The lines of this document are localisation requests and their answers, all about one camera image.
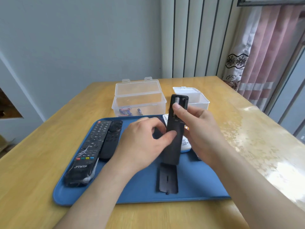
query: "wooden table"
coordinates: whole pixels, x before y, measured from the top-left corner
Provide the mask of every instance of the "wooden table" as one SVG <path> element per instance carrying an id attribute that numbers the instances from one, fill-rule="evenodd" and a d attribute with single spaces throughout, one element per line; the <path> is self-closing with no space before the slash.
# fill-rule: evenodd
<path id="1" fill-rule="evenodd" d="M 305 146 L 217 77 L 160 79 L 200 90 L 229 143 L 305 210 Z M 116 82 L 89 85 L 0 160 L 0 228 L 52 228 L 52 192 L 91 125 L 113 117 Z M 232 200 L 116 205 L 107 228 L 248 228 Z"/>

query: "vertical blind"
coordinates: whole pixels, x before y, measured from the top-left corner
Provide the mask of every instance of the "vertical blind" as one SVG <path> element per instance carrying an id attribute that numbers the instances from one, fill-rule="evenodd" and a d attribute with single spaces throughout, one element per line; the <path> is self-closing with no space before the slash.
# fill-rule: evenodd
<path id="1" fill-rule="evenodd" d="M 161 0 L 162 78 L 222 78 L 237 0 Z"/>

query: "white plastic box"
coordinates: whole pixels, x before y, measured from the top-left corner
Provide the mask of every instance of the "white plastic box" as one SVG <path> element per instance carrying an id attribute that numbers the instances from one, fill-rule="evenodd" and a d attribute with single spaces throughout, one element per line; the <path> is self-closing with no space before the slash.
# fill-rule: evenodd
<path id="1" fill-rule="evenodd" d="M 173 90 L 176 94 L 188 96 L 188 105 L 195 106 L 197 108 L 208 109 L 210 102 L 198 89 L 187 87 L 173 87 Z"/>
<path id="2" fill-rule="evenodd" d="M 122 115 L 120 109 L 124 108 L 131 108 L 133 116 L 139 115 L 138 108 L 143 115 L 160 115 L 165 114 L 166 102 L 159 80 L 151 77 L 133 82 L 123 79 L 116 84 L 112 109 L 116 116 Z"/>

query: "white remote control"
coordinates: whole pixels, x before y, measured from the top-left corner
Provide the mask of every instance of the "white remote control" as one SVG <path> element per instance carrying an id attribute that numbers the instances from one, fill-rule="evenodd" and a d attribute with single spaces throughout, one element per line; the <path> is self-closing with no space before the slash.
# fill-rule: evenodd
<path id="1" fill-rule="evenodd" d="M 164 119 L 165 124 L 167 125 L 168 114 L 163 115 L 163 119 Z M 188 139 L 185 136 L 183 136 L 182 144 L 181 144 L 181 153 L 188 152 L 191 148 L 192 148 L 192 146 L 189 143 Z"/>

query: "person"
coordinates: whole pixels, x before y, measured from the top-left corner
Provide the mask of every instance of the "person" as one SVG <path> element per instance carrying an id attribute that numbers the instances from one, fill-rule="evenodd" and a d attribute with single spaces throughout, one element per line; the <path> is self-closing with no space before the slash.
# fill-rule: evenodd
<path id="1" fill-rule="evenodd" d="M 250 228 L 305 228 L 305 212 L 270 184 L 225 140 L 212 114 L 173 104 L 192 149 L 217 174 Z M 164 135 L 152 137 L 157 127 Z M 55 228 L 105 228 L 128 181 L 150 165 L 168 146 L 175 131 L 166 132 L 158 118 L 140 118 L 123 132 L 113 157 Z"/>

